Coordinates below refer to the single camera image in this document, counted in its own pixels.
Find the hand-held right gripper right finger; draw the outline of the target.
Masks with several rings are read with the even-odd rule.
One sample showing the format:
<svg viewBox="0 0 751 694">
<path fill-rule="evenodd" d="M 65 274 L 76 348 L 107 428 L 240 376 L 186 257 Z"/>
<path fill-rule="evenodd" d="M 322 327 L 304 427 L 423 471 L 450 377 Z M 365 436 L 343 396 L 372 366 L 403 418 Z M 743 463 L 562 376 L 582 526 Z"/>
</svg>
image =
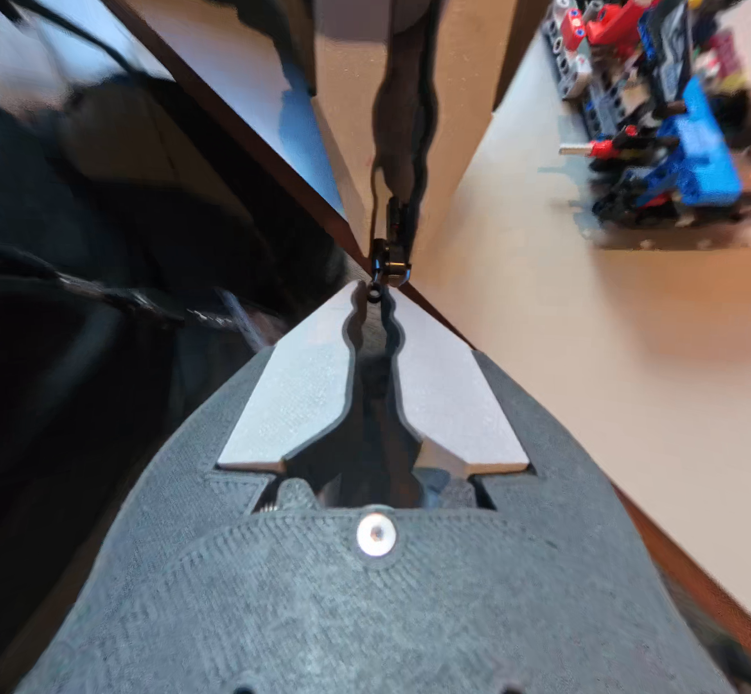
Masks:
<svg viewBox="0 0 751 694">
<path fill-rule="evenodd" d="M 454 477 L 520 473 L 530 459 L 473 349 L 397 290 L 382 295 L 399 421 L 418 441 L 415 465 Z"/>
</svg>

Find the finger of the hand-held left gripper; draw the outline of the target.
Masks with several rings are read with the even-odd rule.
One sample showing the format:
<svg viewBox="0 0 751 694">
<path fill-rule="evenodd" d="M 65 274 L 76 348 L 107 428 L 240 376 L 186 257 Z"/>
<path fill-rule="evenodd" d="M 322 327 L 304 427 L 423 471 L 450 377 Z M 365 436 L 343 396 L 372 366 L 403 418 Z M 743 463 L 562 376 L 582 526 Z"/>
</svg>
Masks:
<svg viewBox="0 0 751 694">
<path fill-rule="evenodd" d="M 388 74 L 389 40 L 389 20 L 359 22 L 353 38 L 314 35 L 314 112 L 358 246 L 386 236 L 391 190 L 377 154 L 374 109 Z"/>
<path fill-rule="evenodd" d="M 403 227 L 424 272 L 497 107 L 521 0 L 404 0 Z"/>
</svg>

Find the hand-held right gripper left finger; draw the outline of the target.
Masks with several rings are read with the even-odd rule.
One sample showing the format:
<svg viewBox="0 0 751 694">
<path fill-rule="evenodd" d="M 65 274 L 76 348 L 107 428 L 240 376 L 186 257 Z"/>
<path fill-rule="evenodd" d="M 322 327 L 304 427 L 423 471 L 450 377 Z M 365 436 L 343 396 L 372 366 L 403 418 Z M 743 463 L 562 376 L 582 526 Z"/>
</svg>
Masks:
<svg viewBox="0 0 751 694">
<path fill-rule="evenodd" d="M 272 348 L 218 456 L 221 470 L 328 476 L 342 454 L 367 286 L 347 283 Z"/>
</svg>

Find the black brick assembly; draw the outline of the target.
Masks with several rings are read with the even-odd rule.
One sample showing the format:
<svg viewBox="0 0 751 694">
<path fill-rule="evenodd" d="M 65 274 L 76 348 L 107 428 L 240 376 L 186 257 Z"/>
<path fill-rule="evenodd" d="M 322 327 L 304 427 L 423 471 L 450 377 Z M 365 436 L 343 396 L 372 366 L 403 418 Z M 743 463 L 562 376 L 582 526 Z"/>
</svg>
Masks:
<svg viewBox="0 0 751 694">
<path fill-rule="evenodd" d="M 382 234 L 374 233 L 371 245 L 371 281 L 367 300 L 377 305 L 389 287 L 401 287 L 411 276 L 411 251 L 414 246 L 417 215 L 415 207 L 391 195 L 384 210 Z"/>
</svg>

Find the toy brick car chassis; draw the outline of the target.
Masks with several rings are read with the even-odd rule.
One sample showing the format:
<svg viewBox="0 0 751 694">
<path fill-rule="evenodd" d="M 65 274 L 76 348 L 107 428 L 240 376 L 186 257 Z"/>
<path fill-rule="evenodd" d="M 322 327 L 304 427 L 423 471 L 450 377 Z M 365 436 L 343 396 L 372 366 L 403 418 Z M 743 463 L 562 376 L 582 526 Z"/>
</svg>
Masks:
<svg viewBox="0 0 751 694">
<path fill-rule="evenodd" d="M 551 0 L 541 34 L 587 134 L 593 216 L 628 230 L 749 218 L 749 75 L 721 17 L 749 0 Z"/>
</svg>

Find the grey desk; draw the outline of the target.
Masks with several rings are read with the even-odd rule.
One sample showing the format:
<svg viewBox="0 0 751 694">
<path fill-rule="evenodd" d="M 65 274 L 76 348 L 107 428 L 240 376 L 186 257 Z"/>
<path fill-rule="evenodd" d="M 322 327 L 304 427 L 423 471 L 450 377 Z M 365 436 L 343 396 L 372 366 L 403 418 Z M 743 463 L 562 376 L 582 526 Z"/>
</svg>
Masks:
<svg viewBox="0 0 751 694">
<path fill-rule="evenodd" d="M 102 0 L 367 270 L 301 68 L 309 124 L 282 120 L 271 38 L 207 0 Z M 402 292 L 495 361 L 605 471 L 652 558 L 749 647 L 749 229 L 720 250 L 643 233 L 606 248 L 588 170 L 556 162 L 566 115 L 535 37 Z M 380 164 L 404 154 L 404 34 L 374 109 Z"/>
</svg>

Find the black badge reel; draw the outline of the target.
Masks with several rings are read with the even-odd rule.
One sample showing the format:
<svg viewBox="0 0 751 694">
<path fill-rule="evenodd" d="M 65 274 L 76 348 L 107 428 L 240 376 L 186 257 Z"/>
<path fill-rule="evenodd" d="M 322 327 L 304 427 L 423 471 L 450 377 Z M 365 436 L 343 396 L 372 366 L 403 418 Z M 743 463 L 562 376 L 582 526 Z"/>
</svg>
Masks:
<svg viewBox="0 0 751 694">
<path fill-rule="evenodd" d="M 1 264 L 2 276 L 46 284 L 139 319 L 171 327 L 196 325 L 239 334 L 252 351 L 260 351 L 269 345 L 239 299 L 226 290 L 214 290 L 207 296 L 187 299 L 156 289 L 108 285 L 67 274 L 31 253 L 6 244 L 1 246 Z"/>
</svg>

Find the person's dark clothed body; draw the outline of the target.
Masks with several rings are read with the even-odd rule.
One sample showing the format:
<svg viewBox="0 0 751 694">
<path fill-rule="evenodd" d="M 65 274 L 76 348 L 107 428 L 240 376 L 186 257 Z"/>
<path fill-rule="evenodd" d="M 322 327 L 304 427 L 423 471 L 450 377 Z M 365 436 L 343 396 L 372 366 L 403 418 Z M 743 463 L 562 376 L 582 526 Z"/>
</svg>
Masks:
<svg viewBox="0 0 751 694">
<path fill-rule="evenodd" d="M 67 274 L 233 293 L 269 345 L 349 272 L 343 249 L 182 90 L 125 78 L 61 112 L 2 109 L 2 244 Z M 256 353 L 2 276 L 2 692 L 74 604 L 118 508 L 183 421 Z"/>
</svg>

